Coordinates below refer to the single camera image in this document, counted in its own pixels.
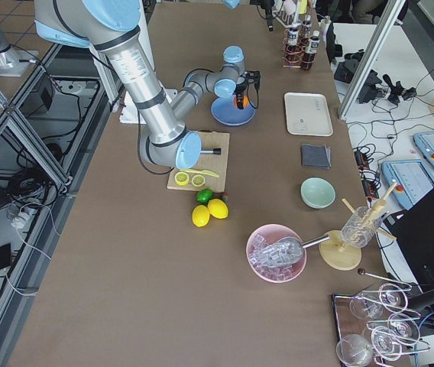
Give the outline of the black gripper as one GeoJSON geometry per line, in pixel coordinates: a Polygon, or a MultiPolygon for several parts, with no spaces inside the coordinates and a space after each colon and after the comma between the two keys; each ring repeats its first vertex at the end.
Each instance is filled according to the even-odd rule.
{"type": "Polygon", "coordinates": [[[273,31],[274,30],[274,26],[273,26],[274,0],[259,0],[258,4],[264,10],[265,17],[267,18],[268,30],[273,31]]]}
{"type": "Polygon", "coordinates": [[[240,76],[236,81],[234,104],[238,109],[244,109],[248,106],[248,97],[244,96],[248,88],[248,77],[240,76]]]}

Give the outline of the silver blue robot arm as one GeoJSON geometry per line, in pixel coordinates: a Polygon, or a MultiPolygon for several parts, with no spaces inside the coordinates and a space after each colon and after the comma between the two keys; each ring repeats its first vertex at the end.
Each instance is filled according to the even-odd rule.
{"type": "Polygon", "coordinates": [[[238,46],[223,52],[224,64],[215,73],[193,73],[173,101],[160,84],[151,58],[140,42],[145,22],[140,1],[36,1],[37,33],[47,41],[71,47],[94,47],[107,56],[137,111],[146,123],[143,146],[146,161],[187,169],[199,160],[202,142],[183,117],[206,92],[229,99],[244,79],[245,56],[238,46]]]}
{"type": "MultiPolygon", "coordinates": [[[[240,4],[240,0],[222,0],[222,3],[227,6],[230,9],[235,9],[240,4]]],[[[257,0],[257,1],[251,1],[252,5],[257,6],[257,10],[262,9],[264,10],[264,15],[261,13],[258,13],[261,18],[263,18],[266,21],[267,29],[269,31],[274,30],[274,15],[273,15],[273,8],[275,6],[274,0],[257,0]]]]}

